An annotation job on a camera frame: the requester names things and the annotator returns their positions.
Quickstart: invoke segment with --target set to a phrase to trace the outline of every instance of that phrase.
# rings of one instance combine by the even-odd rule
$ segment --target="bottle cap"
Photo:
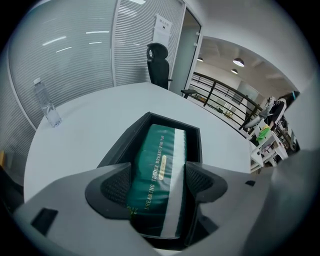
[[[37,83],[40,83],[41,79],[38,77],[37,79],[33,80],[33,84],[36,85]]]

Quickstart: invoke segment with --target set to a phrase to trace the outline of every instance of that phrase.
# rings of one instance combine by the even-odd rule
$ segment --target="water bottle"
[[[39,101],[40,107],[52,127],[57,127],[61,123],[61,118],[52,103],[47,88],[40,78],[33,81],[34,92]]]

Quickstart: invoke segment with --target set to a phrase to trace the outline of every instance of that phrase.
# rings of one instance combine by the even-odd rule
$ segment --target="open black box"
[[[153,124],[184,130],[186,132],[187,161],[202,163],[201,136],[199,128],[148,112],[122,134],[122,136],[102,159],[101,163],[98,165],[98,168],[123,163],[131,163],[132,165],[140,147],[145,140],[150,126]],[[184,174],[184,180],[187,180],[186,172]],[[191,234],[191,230],[193,230],[192,226],[195,225],[196,217],[194,215],[197,213],[196,208],[198,205],[196,205],[194,193],[192,194],[189,187],[186,187],[187,193],[185,216],[180,238],[145,238],[155,248],[183,250],[191,243],[191,237],[193,236]]]

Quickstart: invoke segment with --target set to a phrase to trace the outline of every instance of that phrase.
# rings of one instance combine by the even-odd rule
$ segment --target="tabletop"
[[[24,174],[25,201],[57,179],[95,169],[147,112],[198,127],[204,164],[250,173],[248,140],[200,106],[148,82],[86,94],[57,111],[62,123],[52,128],[44,117],[33,137]]]

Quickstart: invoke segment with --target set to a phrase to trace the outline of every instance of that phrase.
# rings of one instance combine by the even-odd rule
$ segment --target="white ceiling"
[[[237,69],[236,76],[265,97],[279,97],[294,90],[289,80],[279,70],[254,52],[234,43],[204,38],[199,56],[206,64],[230,73],[231,69]],[[241,58],[244,67],[234,64],[235,58]]]

